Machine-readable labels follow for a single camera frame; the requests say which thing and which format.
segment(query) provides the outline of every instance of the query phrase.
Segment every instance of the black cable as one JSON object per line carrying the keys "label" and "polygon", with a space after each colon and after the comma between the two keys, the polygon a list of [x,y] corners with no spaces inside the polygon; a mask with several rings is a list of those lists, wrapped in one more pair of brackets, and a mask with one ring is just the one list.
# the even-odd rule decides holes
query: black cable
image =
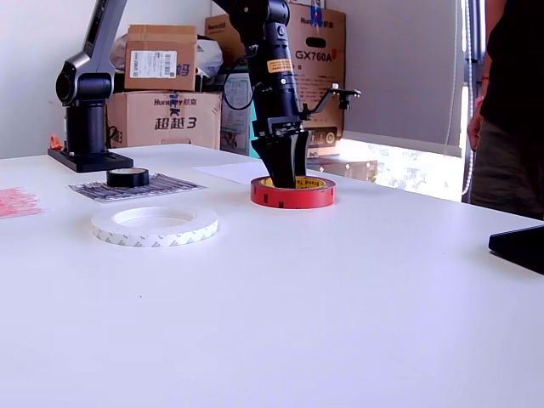
{"label": "black cable", "polygon": [[111,141],[115,138],[118,138],[119,136],[122,137],[122,133],[119,132],[119,129],[117,129],[117,126],[110,126],[110,121],[108,120],[107,108],[105,112],[105,127],[106,127],[105,148],[111,149]]}
{"label": "black cable", "polygon": [[235,63],[230,67],[229,69],[229,72],[227,72],[227,77],[224,79],[224,84],[223,84],[223,99],[224,99],[224,102],[227,104],[227,106],[232,109],[233,111],[244,111],[246,110],[247,108],[249,108],[254,99],[255,99],[255,91],[257,90],[257,88],[259,88],[260,86],[262,86],[263,84],[261,82],[259,82],[257,85],[255,85],[252,89],[252,97],[249,101],[249,103],[244,106],[244,107],[241,107],[241,108],[236,108],[234,107],[233,105],[230,104],[229,102],[229,99],[227,98],[227,88],[226,88],[226,85],[227,85],[227,81],[229,80],[229,77],[230,75],[234,72],[234,70],[236,69],[236,67],[243,61],[243,60],[246,60],[246,59],[249,59],[249,58],[253,58],[255,55],[257,54],[256,50],[255,50],[255,53],[253,55],[244,55],[240,58],[238,58]]}

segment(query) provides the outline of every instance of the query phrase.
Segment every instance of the red tape roll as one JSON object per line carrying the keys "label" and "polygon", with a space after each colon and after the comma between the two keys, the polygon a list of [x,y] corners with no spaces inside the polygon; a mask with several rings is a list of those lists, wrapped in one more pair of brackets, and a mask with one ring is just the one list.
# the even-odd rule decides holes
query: red tape roll
{"label": "red tape roll", "polygon": [[252,181],[252,201],[260,206],[303,210],[334,204],[337,185],[316,177],[297,177],[297,189],[276,189],[270,177]]}

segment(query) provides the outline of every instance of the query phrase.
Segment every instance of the person's arm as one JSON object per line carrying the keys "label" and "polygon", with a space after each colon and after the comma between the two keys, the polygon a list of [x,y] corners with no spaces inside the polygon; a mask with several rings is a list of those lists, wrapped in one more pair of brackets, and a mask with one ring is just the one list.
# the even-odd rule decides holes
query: person's arm
{"label": "person's arm", "polygon": [[[489,44],[490,34],[504,15],[507,6],[507,0],[485,0],[485,43]],[[485,55],[484,79],[482,81],[482,95],[487,94],[489,86],[489,76],[491,71],[491,57],[489,53]]]}
{"label": "person's arm", "polygon": [[[495,29],[496,25],[504,15],[504,11],[507,6],[507,0],[485,0],[485,42],[489,44],[491,32]],[[484,63],[484,77],[482,78],[482,94],[485,97],[487,94],[487,88],[490,85],[490,72],[491,72],[491,57],[489,53],[485,55]],[[480,113],[482,107],[483,98],[477,102],[476,109],[473,113],[473,117],[468,124],[468,138],[470,145],[474,151],[478,149],[479,144],[479,131],[484,123],[484,117]]]}

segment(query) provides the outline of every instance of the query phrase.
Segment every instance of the black tape roll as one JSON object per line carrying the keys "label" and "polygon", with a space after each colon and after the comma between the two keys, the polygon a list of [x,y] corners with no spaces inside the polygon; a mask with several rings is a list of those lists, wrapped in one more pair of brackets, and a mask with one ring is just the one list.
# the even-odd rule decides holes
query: black tape roll
{"label": "black tape roll", "polygon": [[120,168],[107,173],[110,187],[143,187],[150,183],[150,172],[144,168]]}

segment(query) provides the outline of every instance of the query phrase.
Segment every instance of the white tape roll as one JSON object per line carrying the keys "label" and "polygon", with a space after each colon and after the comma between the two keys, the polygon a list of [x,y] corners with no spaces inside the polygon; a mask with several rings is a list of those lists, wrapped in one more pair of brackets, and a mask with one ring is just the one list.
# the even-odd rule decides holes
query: white tape roll
{"label": "white tape roll", "polygon": [[93,235],[110,244],[139,248],[178,247],[214,235],[218,231],[218,216],[209,210],[146,207],[104,211],[93,217],[92,225]]}

